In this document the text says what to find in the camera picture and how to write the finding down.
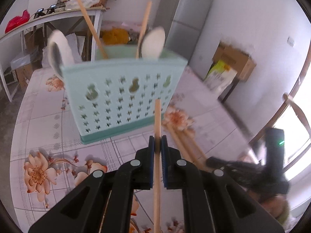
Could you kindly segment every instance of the refrigerator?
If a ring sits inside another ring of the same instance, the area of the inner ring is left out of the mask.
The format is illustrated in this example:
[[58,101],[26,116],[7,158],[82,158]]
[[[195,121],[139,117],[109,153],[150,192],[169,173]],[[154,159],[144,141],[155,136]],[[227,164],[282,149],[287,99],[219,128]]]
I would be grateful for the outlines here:
[[153,27],[165,30],[165,47],[190,60],[212,0],[161,0]]

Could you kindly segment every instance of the mint green plastic basket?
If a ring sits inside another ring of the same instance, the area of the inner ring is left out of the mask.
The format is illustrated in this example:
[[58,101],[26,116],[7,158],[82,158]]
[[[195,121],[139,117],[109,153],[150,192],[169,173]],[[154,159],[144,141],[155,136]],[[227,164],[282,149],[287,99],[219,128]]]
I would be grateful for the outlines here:
[[71,111],[84,144],[154,122],[155,99],[165,112],[187,60],[164,50],[135,59],[136,46],[106,46],[109,59],[62,66]]

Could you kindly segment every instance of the wall outlet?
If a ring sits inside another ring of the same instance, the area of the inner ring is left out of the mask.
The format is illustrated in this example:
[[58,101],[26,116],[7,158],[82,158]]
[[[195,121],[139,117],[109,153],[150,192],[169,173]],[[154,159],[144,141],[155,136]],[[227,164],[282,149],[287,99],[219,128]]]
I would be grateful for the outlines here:
[[287,43],[288,43],[291,47],[293,47],[294,44],[295,44],[295,40],[294,40],[292,37],[288,37]]

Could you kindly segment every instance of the red plastic bag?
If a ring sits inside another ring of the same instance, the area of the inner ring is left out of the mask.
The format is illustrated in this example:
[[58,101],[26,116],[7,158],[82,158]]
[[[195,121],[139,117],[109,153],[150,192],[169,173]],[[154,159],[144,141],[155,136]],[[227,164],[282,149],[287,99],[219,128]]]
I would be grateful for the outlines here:
[[30,19],[30,14],[27,10],[24,10],[22,16],[16,16],[12,18],[9,23],[7,24],[7,27],[5,28],[5,33],[9,32],[10,30],[13,30],[17,26],[22,25],[23,23],[28,22]]

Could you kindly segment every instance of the metal screw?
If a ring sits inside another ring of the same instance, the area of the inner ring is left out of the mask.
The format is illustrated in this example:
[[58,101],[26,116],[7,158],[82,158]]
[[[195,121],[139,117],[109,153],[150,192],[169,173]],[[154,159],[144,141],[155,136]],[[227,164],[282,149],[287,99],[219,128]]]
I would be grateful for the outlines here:
[[140,165],[140,161],[138,159],[133,159],[131,161],[131,166],[139,166]]
[[93,177],[100,178],[101,176],[103,176],[103,172],[101,170],[96,170],[93,172]]
[[187,164],[187,161],[183,160],[183,159],[179,159],[177,160],[177,165],[179,166],[185,166]]
[[220,170],[220,169],[216,169],[216,170],[214,171],[214,174],[215,174],[216,176],[218,176],[218,177],[221,177],[221,176],[224,175],[224,172],[223,172],[222,170]]

